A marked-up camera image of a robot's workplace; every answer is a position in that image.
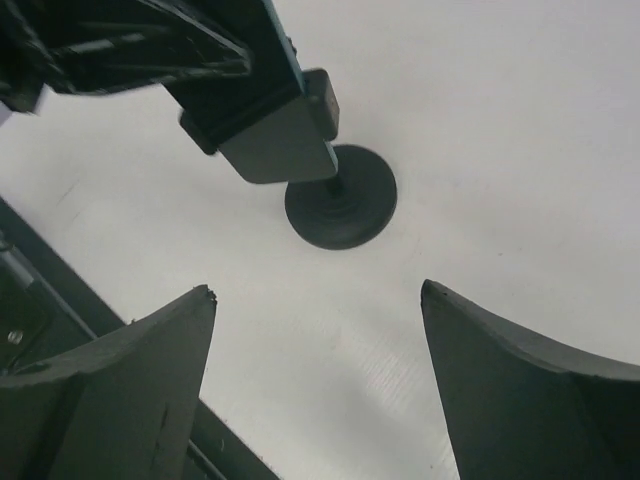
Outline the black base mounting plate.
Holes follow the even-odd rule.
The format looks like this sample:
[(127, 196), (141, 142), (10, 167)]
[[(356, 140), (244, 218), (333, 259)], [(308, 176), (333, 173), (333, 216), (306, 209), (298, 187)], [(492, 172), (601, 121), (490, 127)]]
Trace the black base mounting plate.
[[(2, 205), (1, 378), (131, 323), (123, 322), (8, 204)], [(272, 470), (198, 395), (179, 479), (272, 477)]]

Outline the black round-base phone holder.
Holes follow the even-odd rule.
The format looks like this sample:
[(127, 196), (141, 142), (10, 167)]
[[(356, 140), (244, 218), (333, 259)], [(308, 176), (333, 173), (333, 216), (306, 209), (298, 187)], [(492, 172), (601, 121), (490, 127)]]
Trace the black round-base phone holder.
[(360, 246), (391, 220), (397, 185), (388, 163), (377, 153), (351, 144), (334, 145), (340, 109), (329, 74), (320, 68), (303, 72), (313, 119), (337, 158), (334, 176), (286, 186), (284, 206), (295, 232), (327, 250)]

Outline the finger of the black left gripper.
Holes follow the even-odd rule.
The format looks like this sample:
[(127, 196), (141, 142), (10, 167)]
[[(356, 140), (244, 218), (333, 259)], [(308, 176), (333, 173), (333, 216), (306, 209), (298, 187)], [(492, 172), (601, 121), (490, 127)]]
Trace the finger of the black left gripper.
[(4, 1), (4, 43), (67, 95), (244, 77), (252, 54), (201, 1)]

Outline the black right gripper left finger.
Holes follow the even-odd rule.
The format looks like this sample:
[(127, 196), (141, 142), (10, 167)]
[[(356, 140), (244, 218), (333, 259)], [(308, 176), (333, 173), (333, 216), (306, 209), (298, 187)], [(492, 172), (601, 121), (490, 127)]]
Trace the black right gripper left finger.
[(215, 313), (200, 285), (2, 376), (2, 478), (181, 478)]

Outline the teal smartphone black screen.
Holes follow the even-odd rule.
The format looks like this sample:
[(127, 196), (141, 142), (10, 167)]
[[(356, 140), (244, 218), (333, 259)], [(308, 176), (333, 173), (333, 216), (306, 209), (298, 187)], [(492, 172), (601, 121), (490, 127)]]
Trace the teal smartphone black screen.
[(316, 125), (303, 71), (270, 1), (199, 1), (249, 49), (249, 75), (168, 86), (180, 124), (208, 155), (219, 152), (254, 184), (306, 182), (337, 172), (333, 147)]

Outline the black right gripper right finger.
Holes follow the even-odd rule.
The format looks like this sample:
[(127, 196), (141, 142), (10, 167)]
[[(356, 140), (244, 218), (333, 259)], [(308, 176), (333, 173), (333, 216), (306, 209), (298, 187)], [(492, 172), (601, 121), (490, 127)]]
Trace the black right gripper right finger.
[(638, 478), (638, 366), (560, 343), (431, 280), (421, 310), (461, 478)]

